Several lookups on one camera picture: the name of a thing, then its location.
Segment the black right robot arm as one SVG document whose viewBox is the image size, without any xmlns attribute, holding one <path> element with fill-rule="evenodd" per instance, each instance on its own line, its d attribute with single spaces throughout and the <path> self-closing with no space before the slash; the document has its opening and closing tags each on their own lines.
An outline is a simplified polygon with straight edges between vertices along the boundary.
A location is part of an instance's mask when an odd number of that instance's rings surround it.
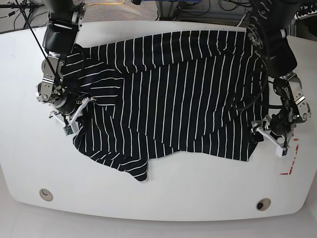
<svg viewBox="0 0 317 238">
<path fill-rule="evenodd" d="M 83 0 L 45 0 L 43 3 L 48 9 L 49 21 L 43 40 L 43 79 L 37 86 L 36 97 L 39 102 L 54 107 L 49 117 L 62 124 L 66 135 L 71 135 L 79 130 L 77 119 L 85 107 L 95 101 L 91 94 L 80 93 L 76 82 L 65 80 L 61 72 L 67 55 L 73 49 L 81 49 L 76 39 L 86 5 Z"/>
</svg>

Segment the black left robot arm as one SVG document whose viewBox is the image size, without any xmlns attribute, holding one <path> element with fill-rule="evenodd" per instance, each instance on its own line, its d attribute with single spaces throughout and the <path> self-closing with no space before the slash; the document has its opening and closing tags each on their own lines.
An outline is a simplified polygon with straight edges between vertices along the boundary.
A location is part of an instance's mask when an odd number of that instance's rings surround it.
<svg viewBox="0 0 317 238">
<path fill-rule="evenodd" d="M 296 58 L 288 44 L 286 28 L 304 0 L 252 0 L 247 33 L 255 52 L 266 67 L 266 78 L 273 79 L 273 90 L 282 105 L 277 114 L 252 122 L 252 134 L 267 138 L 276 146 L 276 155 L 287 155 L 294 128 L 311 116 L 302 83 L 294 69 Z"/>
</svg>

